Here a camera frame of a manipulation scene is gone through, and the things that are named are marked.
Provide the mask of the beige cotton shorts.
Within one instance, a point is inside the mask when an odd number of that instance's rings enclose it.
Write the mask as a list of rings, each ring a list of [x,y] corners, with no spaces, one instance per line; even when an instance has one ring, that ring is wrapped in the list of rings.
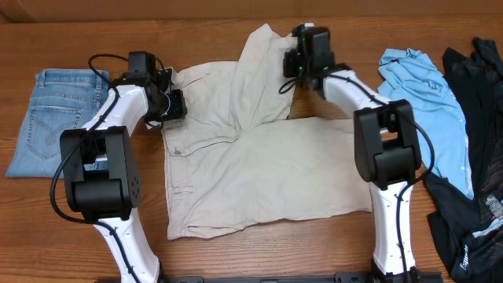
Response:
[[[352,121],[289,116],[293,94],[279,89],[294,42],[263,25],[237,61],[177,74],[188,112],[163,129],[169,239],[371,210]]]

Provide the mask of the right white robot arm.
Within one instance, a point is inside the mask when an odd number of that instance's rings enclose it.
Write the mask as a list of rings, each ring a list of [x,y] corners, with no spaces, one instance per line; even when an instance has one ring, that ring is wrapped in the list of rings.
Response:
[[[373,277],[379,282],[417,279],[411,252],[409,187],[421,165],[417,125],[410,103],[392,101],[366,86],[345,64],[336,64],[331,50],[297,46],[285,53],[283,73],[290,83],[319,79],[322,97],[351,116],[354,161],[370,184],[376,244]]]

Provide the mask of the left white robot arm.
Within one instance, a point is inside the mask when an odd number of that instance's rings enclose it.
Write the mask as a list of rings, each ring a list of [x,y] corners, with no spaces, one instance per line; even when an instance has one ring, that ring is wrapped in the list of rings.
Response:
[[[151,128],[183,121],[185,99],[173,87],[175,74],[172,68],[131,68],[112,81],[94,118],[60,137],[55,175],[64,179],[68,206],[81,218],[60,216],[90,224],[101,234],[121,282],[165,280],[139,218],[142,181],[130,137],[140,121]]]

